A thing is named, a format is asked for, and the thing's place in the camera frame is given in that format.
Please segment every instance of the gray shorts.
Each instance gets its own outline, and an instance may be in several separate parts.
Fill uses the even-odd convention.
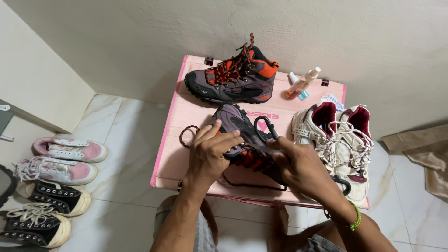
[[[154,233],[153,238],[155,239],[160,227],[167,218],[169,212],[171,211],[171,206],[159,207],[157,208],[157,213],[155,214],[154,223]],[[211,230],[208,227],[207,220],[201,211],[198,215],[198,223],[196,224],[196,237],[194,238],[193,252],[218,252],[218,249],[213,242],[213,236]],[[303,248],[297,250],[297,252],[345,252],[342,248],[336,246],[329,240],[319,236],[313,235],[313,237],[308,238],[308,244]]]

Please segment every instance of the eiger logo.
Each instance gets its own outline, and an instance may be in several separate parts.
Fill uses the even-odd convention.
[[[263,112],[250,112],[250,111],[247,111],[247,115],[248,116],[254,116],[254,117],[266,116],[267,118],[272,118],[272,119],[278,119],[279,118],[279,115],[277,115],[277,114],[269,114],[269,113],[263,113]]]

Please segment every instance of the pink storage box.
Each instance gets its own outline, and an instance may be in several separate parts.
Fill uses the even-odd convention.
[[[220,61],[214,60],[213,66]],[[155,162],[154,172],[151,178],[151,186],[177,190],[179,182],[185,176],[188,169],[189,149],[179,143],[179,134],[189,125],[202,128],[211,122],[211,116],[218,106],[209,105],[194,97],[186,88],[185,75],[193,70],[202,70],[210,66],[204,64],[204,57],[185,55],[177,86],[171,101],[171,107],[165,124],[165,130],[159,147],[159,153]],[[258,116],[267,116],[279,136],[285,136],[292,140],[291,119],[300,109],[309,108],[321,101],[321,96],[333,94],[341,103],[345,100],[346,86],[344,84],[330,81],[328,87],[321,86],[322,80],[315,79],[307,91],[310,94],[304,101],[299,99],[288,100],[284,96],[286,90],[291,86],[286,73],[277,72],[274,81],[272,98],[264,104],[238,103],[241,109],[247,112],[247,116],[253,122]],[[265,132],[266,123],[258,122],[258,128]],[[183,140],[190,144],[193,140],[195,129],[184,133]],[[268,176],[242,166],[231,165],[224,172],[229,181],[233,183],[248,183],[282,188]],[[282,201],[283,204],[305,206],[310,208],[322,208],[315,201],[306,199],[300,193],[292,191],[277,191],[264,188],[234,187],[229,185],[220,177],[208,191],[208,195],[244,201],[253,204],[266,205],[274,201]]]

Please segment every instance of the white marble floor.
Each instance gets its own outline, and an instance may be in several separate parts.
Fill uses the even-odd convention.
[[[150,178],[168,114],[164,105],[98,95],[74,133],[105,143],[109,156],[86,186],[90,209],[71,219],[59,252],[149,251],[157,206],[176,192],[152,188]],[[364,211],[400,252],[448,252],[448,204],[425,191],[423,167],[389,156],[376,143],[370,164],[370,205]],[[266,251],[272,209],[207,197],[221,252]],[[322,210],[288,207],[290,234],[324,221]]]

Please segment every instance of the spray bottle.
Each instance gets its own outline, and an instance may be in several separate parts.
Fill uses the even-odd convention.
[[[300,100],[304,100],[306,97],[308,97],[308,93],[306,92],[306,89],[310,85],[310,83],[316,79],[317,75],[320,72],[320,68],[316,66],[316,68],[308,71],[308,73],[302,75],[300,79],[294,82],[297,77],[291,72],[289,73],[291,80],[294,82],[294,84],[286,91],[286,97],[289,99],[294,99],[297,96]]]

